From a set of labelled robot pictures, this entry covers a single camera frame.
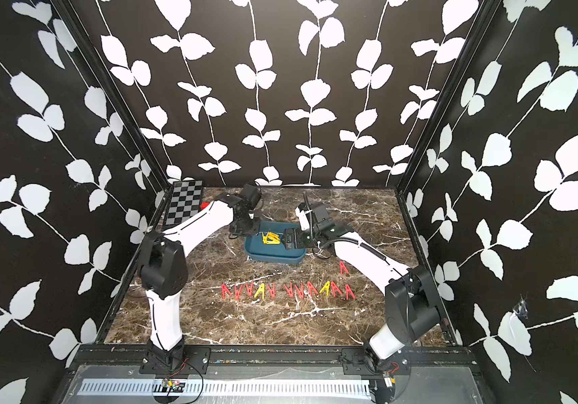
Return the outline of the teal plastic storage box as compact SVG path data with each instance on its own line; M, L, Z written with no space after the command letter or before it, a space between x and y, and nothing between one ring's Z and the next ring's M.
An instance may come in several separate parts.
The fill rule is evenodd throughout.
M300 229L295 223L288 222L260 222L260 233L256 236L246 237L244 242L244 251L255 261L297 265L302 262L306 255L306 249L287 250L282 243L277 245L264 244L263 235L273 232L282 236L284 230L289 228Z

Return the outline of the red clothespin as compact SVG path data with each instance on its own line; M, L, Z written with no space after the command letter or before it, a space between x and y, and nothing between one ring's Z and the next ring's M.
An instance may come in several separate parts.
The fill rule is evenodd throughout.
M305 292L305 295L309 295L309 296L317 296L319 294L317 288L312 284L311 281L307 281L307 291Z
M346 284L344 286L344 296L345 296L346 301L355 299L354 291L352 290L352 288L348 284Z
M246 288L246 292L247 292L248 296L252 297L253 296L254 282L246 283L245 288Z
M233 295L237 301L241 300L244 288L245 288L245 284L235 285L233 287Z
M231 296L233 294L225 284L221 285L221 291L222 291L223 299L225 299L227 296Z
M295 284L294 288L296 298L303 299L305 297L304 284Z
M293 293L293 289L292 289L292 283L290 283L289 285L283 284L285 291L287 292L288 296L290 296L290 298L294 297L294 293Z
M337 297L337 296L343 296L344 292L341 291L341 289L339 288L339 286L337 286L337 284L334 281L330 281L329 282L330 287L329 287L329 292L330 295L332 297Z
M341 276L345 277L350 276L349 269L347 268L347 266L343 261L339 262L339 272Z
M276 298L276 284L267 284L265 286L266 293L270 296L271 299Z

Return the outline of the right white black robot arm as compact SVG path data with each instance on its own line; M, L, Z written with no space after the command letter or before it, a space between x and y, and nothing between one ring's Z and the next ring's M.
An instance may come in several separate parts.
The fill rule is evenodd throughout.
M430 271L388 257L351 227L335 226L322 232L292 228L285 230L280 240L286 249L328 250L383 293L385 324L366 344L366 358L373 365L387 361L440 323L440 295Z

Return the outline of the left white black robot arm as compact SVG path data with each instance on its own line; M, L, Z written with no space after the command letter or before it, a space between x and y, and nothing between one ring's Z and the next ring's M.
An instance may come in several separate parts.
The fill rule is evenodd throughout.
M214 232L228 227L235 236L253 236L260 220L252 216L262 195L248 184L238 194L222 193L186 222L165 232L149 232L142 241L137 269L150 307L151 338L167 353L183 339L180 293L190 277L187 256Z

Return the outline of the black white checkerboard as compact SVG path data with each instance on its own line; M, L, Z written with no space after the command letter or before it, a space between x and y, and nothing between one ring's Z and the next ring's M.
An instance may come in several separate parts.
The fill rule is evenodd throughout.
M203 185L201 180L182 180L173 184L172 195L164 212L164 230L176 227L200 212Z

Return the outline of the small circuit board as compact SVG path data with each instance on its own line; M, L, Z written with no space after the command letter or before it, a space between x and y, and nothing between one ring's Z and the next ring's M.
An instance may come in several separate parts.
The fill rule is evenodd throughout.
M152 392L159 396L180 395L184 392L185 380L163 379L159 380L153 387Z

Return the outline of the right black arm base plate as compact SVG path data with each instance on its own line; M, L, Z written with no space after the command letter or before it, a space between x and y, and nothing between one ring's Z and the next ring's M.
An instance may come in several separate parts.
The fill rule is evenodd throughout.
M410 359L404 350L398 350L382 360L369 346L348 347L341 350L339 362L346 375L395 377L411 374Z

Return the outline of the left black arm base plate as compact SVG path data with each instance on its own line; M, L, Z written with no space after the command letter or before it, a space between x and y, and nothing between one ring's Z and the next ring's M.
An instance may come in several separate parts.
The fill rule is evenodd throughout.
M156 377L181 377L206 373L211 350L199 345L179 345L170 351L149 343L139 373Z

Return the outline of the white perforated rail strip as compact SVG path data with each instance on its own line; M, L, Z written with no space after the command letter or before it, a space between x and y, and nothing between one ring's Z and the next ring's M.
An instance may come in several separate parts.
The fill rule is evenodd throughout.
M89 397L371 397L367 380L84 379L77 396Z

